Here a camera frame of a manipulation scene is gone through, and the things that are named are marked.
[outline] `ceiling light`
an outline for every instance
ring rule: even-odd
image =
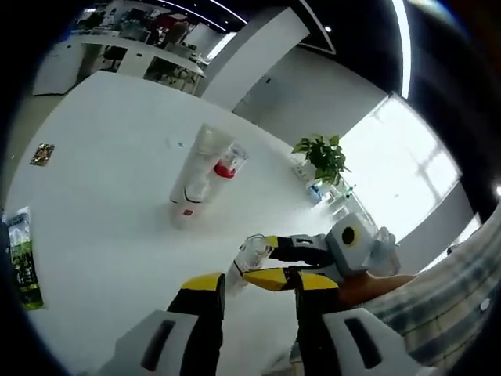
[[[410,31],[403,0],[391,0],[397,13],[400,41],[402,42],[402,96],[407,99],[410,89]]]
[[[215,5],[217,6],[220,6],[221,8],[223,8],[226,12],[229,12],[231,14],[233,14],[236,18],[238,18],[240,21],[242,21],[244,24],[247,24],[247,21],[244,20],[242,17],[240,17],[238,14],[236,14],[235,12],[233,12],[232,10],[226,8],[223,4],[219,4],[218,2],[216,2],[215,0],[211,0],[211,2],[213,2]]]
[[[195,12],[194,12],[194,11],[192,11],[192,10],[189,10],[189,9],[185,8],[184,6],[180,6],[180,5],[174,4],[173,2],[166,2],[165,0],[158,0],[158,1],[159,1],[159,2],[164,2],[165,4],[169,4],[169,5],[172,5],[172,6],[177,6],[178,8],[180,8],[180,9],[182,9],[182,10],[186,11],[186,12],[192,13],[192,14],[194,14],[195,16],[200,17],[202,20],[206,20],[207,22],[209,22],[209,23],[213,24],[213,25],[214,25],[214,26],[216,26],[216,27],[219,27],[221,30],[223,30],[224,32],[226,32],[226,29],[225,29],[224,27],[219,26],[219,25],[218,25],[218,24],[216,24],[215,22],[213,22],[213,21],[209,20],[208,18],[206,18],[206,17],[204,17],[204,16],[201,16],[201,15],[200,15],[200,14],[198,14],[198,13],[195,13]]]
[[[327,35],[326,29],[324,28],[324,26],[320,22],[319,18],[315,15],[315,12],[313,12],[312,7],[306,2],[306,0],[299,0],[299,2],[304,6],[304,8],[306,9],[306,12],[308,12],[309,15],[312,17],[317,28],[320,29],[320,32],[322,33],[322,36],[325,38],[327,45],[329,45],[330,50],[332,52],[336,53],[336,50],[334,49],[332,41],[330,40],[329,35]]]

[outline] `office desk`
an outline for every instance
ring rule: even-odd
[[[153,47],[152,45],[147,45],[143,42],[103,35],[75,35],[70,38],[69,42],[78,42],[87,45],[114,45],[127,49],[127,53],[118,68],[118,73],[120,74],[142,77],[146,73],[146,69],[150,65],[151,60],[154,57],[158,57],[162,60],[167,60],[179,65],[202,77],[204,76],[204,71],[193,61],[175,55],[172,52]]]
[[[180,231],[169,219],[169,193],[204,122],[234,135],[249,160],[222,203]],[[39,143],[56,147],[45,167],[29,165]],[[183,282],[225,272],[251,234],[326,233],[332,215],[312,208],[291,151],[179,90],[102,71],[83,81],[34,135],[5,206],[31,208],[46,309],[29,314],[49,349],[72,374],[96,368]],[[294,293],[246,287],[226,301],[223,331],[219,374],[259,374],[294,342]]]
[[[118,68],[119,74],[143,78],[156,57],[204,77],[204,71],[193,61],[143,42],[107,35],[73,35],[55,45],[46,56],[35,78],[33,95],[64,94],[75,86],[87,45],[112,45],[127,49]]]

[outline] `human arm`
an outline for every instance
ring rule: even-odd
[[[387,294],[413,280],[416,276],[374,277],[368,273],[345,277],[340,285],[340,299],[348,307],[357,306]]]

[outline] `striped shirt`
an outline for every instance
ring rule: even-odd
[[[450,256],[362,307],[398,332],[417,362],[449,369],[481,330],[500,280],[501,205]]]

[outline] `sticker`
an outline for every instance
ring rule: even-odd
[[[49,161],[52,152],[54,151],[54,145],[49,145],[48,143],[41,143],[37,147],[37,151],[34,152],[34,156],[31,158],[30,165],[33,166],[45,166]]]

